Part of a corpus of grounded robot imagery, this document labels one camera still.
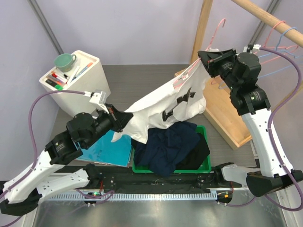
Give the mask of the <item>pink hanger of navy shirt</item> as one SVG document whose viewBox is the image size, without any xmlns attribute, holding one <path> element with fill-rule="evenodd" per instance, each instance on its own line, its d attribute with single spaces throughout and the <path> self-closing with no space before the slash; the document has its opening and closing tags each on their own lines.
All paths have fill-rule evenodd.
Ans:
<svg viewBox="0 0 303 227">
<path fill-rule="evenodd" d="M 274 31 L 274 29 L 275 29 L 279 24 L 282 24 L 282 23 L 285 23 L 285 21 L 279 21 L 277 24 L 274 25 L 273 28 L 271 28 L 271 30 L 270 30 L 270 32 L 269 32 L 269 34 L 268 34 L 268 36 L 267 36 L 267 38 L 266 38 L 266 40 L 265 40 L 265 42 L 264 42 L 263 47 L 268 48 L 268 49 L 273 49 L 273 50 L 279 51 L 279 52 L 285 52 L 285 53 L 287 53 L 287 54 L 292 55 L 292 53 L 295 52 L 295 51 L 299 48 L 299 46 L 298 46 L 298 45 L 280 46 L 280 43 L 281 43 L 281 41 L 282 41 L 283 36 L 285 36 L 285 34 L 286 34 L 287 32 L 289 32 L 290 30 L 296 30 L 296 31 L 297 31 L 297 28 L 296 28 L 296 27 L 291 27 L 291 28 L 289 28 L 287 31 L 285 31 L 283 34 L 281 34 L 281 36 L 280 36 L 280 38 L 279 38 L 279 41 L 278 41 L 278 43 L 276 44 L 275 47 L 269 47 L 269 46 L 267 46 L 267 43 L 268 43 L 268 41 L 269 41 L 269 38 L 270 38 L 272 32 Z M 268 60 L 267 62 L 263 62 L 263 63 L 265 64 L 265 63 L 268 63 L 268 62 L 273 61 L 273 60 L 275 60 L 275 58 L 272 58 L 272 59 Z M 227 86 L 222 87 L 222 84 L 223 84 L 223 81 L 222 81 L 222 80 L 220 80 L 220 83 L 218 83 L 217 80 L 215 80 L 215 79 L 212 79 L 212 80 L 211 80 L 211 85 L 218 84 L 218 85 L 219 85 L 219 87 L 218 87 L 219 89 L 227 88 Z"/>
</svg>

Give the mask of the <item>white t-shirt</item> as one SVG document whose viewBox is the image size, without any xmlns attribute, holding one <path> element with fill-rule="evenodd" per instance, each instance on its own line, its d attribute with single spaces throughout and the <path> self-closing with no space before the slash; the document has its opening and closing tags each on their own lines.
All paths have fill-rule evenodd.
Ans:
<svg viewBox="0 0 303 227">
<path fill-rule="evenodd" d="M 178 76 L 133 103 L 126 110 L 133 117 L 122 132 L 114 133 L 112 141 L 128 135 L 145 144 L 149 129 L 167 129 L 203 113 L 206 109 L 203 90 L 209 80 L 202 62 L 196 60 Z"/>
</svg>

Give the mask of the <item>navy blue t-shirt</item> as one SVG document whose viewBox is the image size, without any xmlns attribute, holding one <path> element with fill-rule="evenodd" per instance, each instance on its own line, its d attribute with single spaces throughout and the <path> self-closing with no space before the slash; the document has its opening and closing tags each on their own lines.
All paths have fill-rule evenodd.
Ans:
<svg viewBox="0 0 303 227">
<path fill-rule="evenodd" d="M 146 166 L 157 175 L 171 175 L 200 141 L 197 125 L 177 122 L 167 129 L 148 129 L 145 144 L 138 142 L 134 152 L 135 166 Z"/>
</svg>

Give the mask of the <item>black flower print t-shirt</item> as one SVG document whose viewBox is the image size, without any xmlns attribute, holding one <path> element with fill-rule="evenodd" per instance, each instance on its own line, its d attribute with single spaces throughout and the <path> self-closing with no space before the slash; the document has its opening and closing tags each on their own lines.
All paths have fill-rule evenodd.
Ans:
<svg viewBox="0 0 303 227">
<path fill-rule="evenodd" d="M 190 151 L 190 153 L 177 164 L 176 170 L 198 170 L 202 163 L 207 160 L 207 157 L 210 155 L 210 150 L 207 145 L 207 142 L 203 135 L 197 133 L 200 136 L 200 141 L 195 146 L 195 148 Z M 131 144 L 135 150 L 137 141 L 132 140 Z M 149 170 L 146 166 L 135 166 L 138 170 Z"/>
</svg>

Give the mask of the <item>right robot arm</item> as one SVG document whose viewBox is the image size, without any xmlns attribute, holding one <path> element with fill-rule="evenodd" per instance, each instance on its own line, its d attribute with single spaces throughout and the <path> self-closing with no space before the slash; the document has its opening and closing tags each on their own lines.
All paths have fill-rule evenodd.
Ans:
<svg viewBox="0 0 303 227">
<path fill-rule="evenodd" d="M 258 56 L 249 50 L 237 53 L 235 49 L 199 51 L 198 56 L 208 74 L 212 78 L 220 76 L 230 89 L 231 103 L 249 129 L 260 164 L 259 169 L 221 165 L 214 174 L 215 184 L 224 187 L 230 181 L 237 182 L 261 197 L 302 181 L 302 171 L 293 168 L 281 146 L 269 99 L 257 85 L 261 71 Z"/>
</svg>

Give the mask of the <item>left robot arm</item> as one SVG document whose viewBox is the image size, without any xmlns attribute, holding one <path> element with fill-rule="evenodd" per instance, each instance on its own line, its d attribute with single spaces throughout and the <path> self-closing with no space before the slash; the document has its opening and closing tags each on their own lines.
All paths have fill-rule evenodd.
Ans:
<svg viewBox="0 0 303 227">
<path fill-rule="evenodd" d="M 87 164 L 80 170 L 48 181 L 46 178 L 68 165 L 83 154 L 109 130 L 122 132 L 133 118 L 132 113 L 118 111 L 113 105 L 106 104 L 107 111 L 98 110 L 98 117 L 89 113 L 79 113 L 66 125 L 66 130 L 56 135 L 37 158 L 36 166 L 31 169 L 28 178 L 10 189 L 18 179 L 5 182 L 7 191 L 0 204 L 2 214 L 23 216 L 37 208 L 45 200 L 72 189 L 100 185 L 101 174 L 94 164 Z"/>
</svg>

